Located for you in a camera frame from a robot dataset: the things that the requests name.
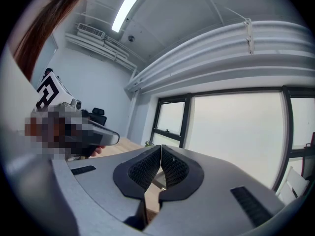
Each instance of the white wall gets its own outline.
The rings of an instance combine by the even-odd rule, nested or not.
[[[31,84],[35,89],[37,89],[39,82],[42,80],[44,71],[46,70],[47,65],[54,56],[56,50],[57,46],[53,39],[53,36],[51,35],[45,42],[43,49],[40,51],[33,74],[31,76]]]
[[[0,126],[12,131],[24,130],[40,96],[23,75],[9,46],[0,57]]]
[[[150,139],[158,98],[151,95],[138,97],[133,112],[128,138],[139,145]]]
[[[49,67],[71,94],[82,101],[82,109],[89,112],[94,107],[104,109],[105,127],[125,134],[130,95],[124,86],[130,72],[111,60],[100,61],[69,48],[54,56]]]

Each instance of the hair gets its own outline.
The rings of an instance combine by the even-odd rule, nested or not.
[[[14,53],[14,58],[29,81],[46,40],[78,1],[52,0],[42,9],[25,33]]]

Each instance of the fluorescent light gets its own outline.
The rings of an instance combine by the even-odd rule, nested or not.
[[[112,30],[114,30],[115,32],[119,32],[126,16],[130,12],[131,8],[136,3],[136,1],[137,0],[125,0],[123,2],[122,6],[120,7],[120,9],[117,13],[115,21],[113,23]]]

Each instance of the wooden table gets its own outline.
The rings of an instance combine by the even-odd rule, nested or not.
[[[139,148],[143,148],[143,146],[133,143],[126,137],[121,137],[119,142],[116,145],[107,146],[106,148],[102,149],[101,154],[97,154],[97,156],[89,157],[89,158],[117,155],[117,154],[129,152],[129,151],[139,149]]]

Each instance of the black window frame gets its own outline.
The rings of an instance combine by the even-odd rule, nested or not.
[[[184,102],[184,112],[183,112],[183,119],[182,119],[182,126],[181,126],[181,132],[180,134],[173,134],[165,130],[158,129],[158,119],[161,111],[161,107],[164,104],[172,104],[172,103],[178,103],[178,102]],[[151,138],[150,142],[153,142],[154,134],[160,134],[163,136],[166,136],[168,138],[171,138],[173,140],[179,141],[180,148],[184,147],[185,139],[187,136],[187,129],[188,129],[188,121],[189,121],[189,112],[190,112],[190,103],[191,103],[191,93],[184,94],[184,95],[178,95],[178,96],[172,96],[167,98],[159,98],[157,103],[157,110],[154,117],[154,123],[151,131]]]
[[[293,108],[291,98],[313,98],[315,99],[315,88],[303,88],[303,87],[286,87],[283,86],[283,94],[286,102],[286,124],[287,124],[287,136],[286,136],[286,150],[281,163],[279,174],[276,178],[273,190],[276,192],[280,187],[282,179],[285,175],[289,159],[290,158],[302,158],[302,176],[305,165],[305,157],[315,156],[315,149],[293,149],[293,134],[294,134],[294,121],[293,121]]]
[[[215,91],[205,91],[198,93],[188,93],[185,95],[172,96],[168,98],[160,98],[157,104],[156,115],[154,119],[154,125],[151,132],[152,142],[154,133],[161,134],[163,136],[169,137],[171,139],[180,141],[180,148],[184,147],[187,130],[188,130],[188,122],[190,117],[190,103],[191,98],[195,96],[208,96],[208,95],[224,95],[224,94],[234,94],[234,93],[259,93],[259,92],[282,92],[284,98],[284,115],[285,115],[285,124],[286,124],[286,132],[285,132],[285,144],[284,144],[284,155],[282,158],[282,162],[280,165],[280,169],[278,175],[276,177],[276,181],[272,187],[272,190],[275,192],[278,190],[282,179],[285,175],[286,168],[289,163],[290,158],[302,157],[304,168],[305,157],[315,156],[314,149],[292,149],[293,146],[293,109],[291,98],[314,98],[315,99],[315,88],[307,88],[307,87],[259,87],[259,88],[232,88],[232,89],[224,89],[224,90],[215,90]],[[166,103],[175,103],[175,102],[186,102],[183,114],[183,122],[181,134],[171,134],[169,132],[165,132],[163,130],[157,129],[159,113],[162,104]]]

